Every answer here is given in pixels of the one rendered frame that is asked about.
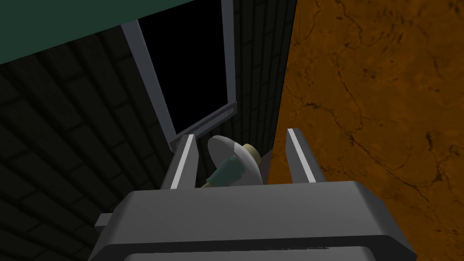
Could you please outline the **green handled knife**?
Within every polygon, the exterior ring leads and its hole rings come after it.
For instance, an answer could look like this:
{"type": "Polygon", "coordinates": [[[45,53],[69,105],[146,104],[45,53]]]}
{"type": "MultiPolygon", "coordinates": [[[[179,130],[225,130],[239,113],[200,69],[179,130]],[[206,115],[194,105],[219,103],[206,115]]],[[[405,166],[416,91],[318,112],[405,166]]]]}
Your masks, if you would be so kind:
{"type": "Polygon", "coordinates": [[[240,180],[245,168],[236,156],[224,160],[214,173],[206,180],[202,188],[226,187],[240,180]]]}

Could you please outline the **grey framed dark window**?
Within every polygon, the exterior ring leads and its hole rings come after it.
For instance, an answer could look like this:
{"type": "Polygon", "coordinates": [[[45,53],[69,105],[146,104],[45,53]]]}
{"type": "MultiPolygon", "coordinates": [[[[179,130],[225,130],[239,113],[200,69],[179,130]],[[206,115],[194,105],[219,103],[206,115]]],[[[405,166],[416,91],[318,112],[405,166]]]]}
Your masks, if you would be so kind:
{"type": "Polygon", "coordinates": [[[191,0],[121,27],[172,151],[237,113],[233,0],[191,0]]]}

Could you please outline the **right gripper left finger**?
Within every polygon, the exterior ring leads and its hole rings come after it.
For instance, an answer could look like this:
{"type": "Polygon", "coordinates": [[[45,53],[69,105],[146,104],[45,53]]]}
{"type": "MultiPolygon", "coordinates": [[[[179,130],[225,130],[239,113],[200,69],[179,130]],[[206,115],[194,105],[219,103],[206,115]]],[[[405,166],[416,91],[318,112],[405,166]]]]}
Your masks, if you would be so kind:
{"type": "Polygon", "coordinates": [[[193,189],[196,184],[199,153],[195,135],[181,137],[161,189],[193,189]]]}

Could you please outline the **beige round bread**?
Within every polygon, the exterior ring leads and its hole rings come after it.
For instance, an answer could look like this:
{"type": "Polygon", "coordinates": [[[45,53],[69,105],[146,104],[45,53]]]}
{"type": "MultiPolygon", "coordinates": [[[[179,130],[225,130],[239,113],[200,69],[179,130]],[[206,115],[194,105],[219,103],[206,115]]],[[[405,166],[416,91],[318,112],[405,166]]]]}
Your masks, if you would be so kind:
{"type": "Polygon", "coordinates": [[[259,166],[261,163],[261,156],[259,152],[250,144],[244,144],[243,148],[252,156],[256,164],[259,166]]]}

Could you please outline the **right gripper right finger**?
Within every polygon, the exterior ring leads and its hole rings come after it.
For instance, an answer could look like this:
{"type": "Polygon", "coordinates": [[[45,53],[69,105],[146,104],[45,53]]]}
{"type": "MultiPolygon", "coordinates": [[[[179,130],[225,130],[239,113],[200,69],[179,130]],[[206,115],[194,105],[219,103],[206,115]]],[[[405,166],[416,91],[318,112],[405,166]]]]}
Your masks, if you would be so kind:
{"type": "Polygon", "coordinates": [[[298,128],[287,129],[285,154],[294,184],[327,181],[305,136],[298,128]]]}

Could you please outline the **white plate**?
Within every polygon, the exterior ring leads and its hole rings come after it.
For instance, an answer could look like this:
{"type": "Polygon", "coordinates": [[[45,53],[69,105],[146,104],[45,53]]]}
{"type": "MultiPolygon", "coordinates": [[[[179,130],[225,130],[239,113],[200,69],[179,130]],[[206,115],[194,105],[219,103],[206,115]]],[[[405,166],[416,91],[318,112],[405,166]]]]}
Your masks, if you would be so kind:
{"type": "Polygon", "coordinates": [[[236,156],[244,166],[245,173],[242,178],[230,186],[263,185],[259,166],[243,145],[228,137],[215,135],[208,141],[208,151],[216,169],[224,160],[232,156],[236,156]]]}

